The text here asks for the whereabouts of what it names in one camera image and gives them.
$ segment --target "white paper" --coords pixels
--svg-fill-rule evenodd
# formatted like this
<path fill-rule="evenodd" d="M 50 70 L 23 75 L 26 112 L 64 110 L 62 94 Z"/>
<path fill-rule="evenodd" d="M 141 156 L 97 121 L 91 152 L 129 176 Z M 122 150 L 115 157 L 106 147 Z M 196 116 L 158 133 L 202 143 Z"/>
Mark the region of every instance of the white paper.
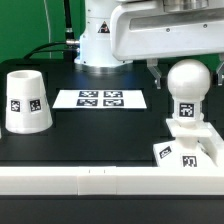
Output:
<path fill-rule="evenodd" d="M 53 108 L 146 109 L 141 90 L 60 90 Z"/>

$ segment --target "black cable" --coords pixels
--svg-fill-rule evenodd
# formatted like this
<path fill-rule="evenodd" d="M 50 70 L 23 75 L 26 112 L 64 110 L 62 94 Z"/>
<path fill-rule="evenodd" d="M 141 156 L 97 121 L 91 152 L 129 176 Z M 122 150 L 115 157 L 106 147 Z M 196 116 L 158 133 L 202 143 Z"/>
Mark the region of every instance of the black cable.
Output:
<path fill-rule="evenodd" d="M 76 51 L 76 49 L 56 49 L 56 50 L 44 50 L 44 51 L 32 51 L 29 54 L 27 54 L 26 56 L 24 56 L 24 59 L 29 59 L 32 55 L 34 54 L 39 54 L 39 53 L 48 53 L 48 52 L 66 52 L 66 51 Z"/>
<path fill-rule="evenodd" d="M 65 12 L 65 38 L 74 39 L 74 32 L 72 29 L 72 20 L 71 20 L 71 11 L 70 11 L 70 2 L 69 0 L 64 0 L 64 12 Z"/>
<path fill-rule="evenodd" d="M 70 29 L 72 28 L 72 21 L 71 21 L 69 0 L 64 0 L 64 9 L 65 9 L 65 26 L 66 28 Z"/>

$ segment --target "white block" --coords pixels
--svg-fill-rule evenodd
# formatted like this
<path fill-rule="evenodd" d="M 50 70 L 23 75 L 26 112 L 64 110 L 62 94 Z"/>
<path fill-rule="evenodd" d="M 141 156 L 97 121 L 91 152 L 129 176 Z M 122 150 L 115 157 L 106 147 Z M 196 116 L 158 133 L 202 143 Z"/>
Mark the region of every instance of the white block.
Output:
<path fill-rule="evenodd" d="M 223 195 L 223 169 L 117 168 L 118 195 Z"/>
<path fill-rule="evenodd" d="M 116 194 L 116 167 L 80 167 L 79 195 Z"/>
<path fill-rule="evenodd" d="M 0 195 L 76 195 L 78 168 L 1 167 Z"/>

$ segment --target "green wall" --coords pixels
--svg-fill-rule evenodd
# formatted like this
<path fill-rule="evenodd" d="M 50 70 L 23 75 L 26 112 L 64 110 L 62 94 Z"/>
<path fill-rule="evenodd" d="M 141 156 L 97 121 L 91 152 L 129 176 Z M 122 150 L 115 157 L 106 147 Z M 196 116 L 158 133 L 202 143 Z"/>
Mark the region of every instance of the green wall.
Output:
<path fill-rule="evenodd" d="M 52 41 L 65 39 L 62 0 L 47 0 Z M 84 0 L 70 0 L 76 38 L 84 30 Z M 21 58 L 33 48 L 48 43 L 44 0 L 0 0 L 0 62 Z"/>

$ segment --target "white base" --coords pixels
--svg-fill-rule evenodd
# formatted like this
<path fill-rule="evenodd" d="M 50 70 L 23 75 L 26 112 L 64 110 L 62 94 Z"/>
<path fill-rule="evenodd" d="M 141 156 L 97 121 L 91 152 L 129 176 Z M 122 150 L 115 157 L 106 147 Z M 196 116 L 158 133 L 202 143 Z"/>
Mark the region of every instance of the white base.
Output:
<path fill-rule="evenodd" d="M 200 144 L 195 150 L 178 148 L 175 141 L 170 141 L 154 145 L 154 154 L 159 167 L 215 167 L 212 159 L 201 148 Z"/>
<path fill-rule="evenodd" d="M 224 195 L 224 169 L 1 167 L 0 195 Z"/>

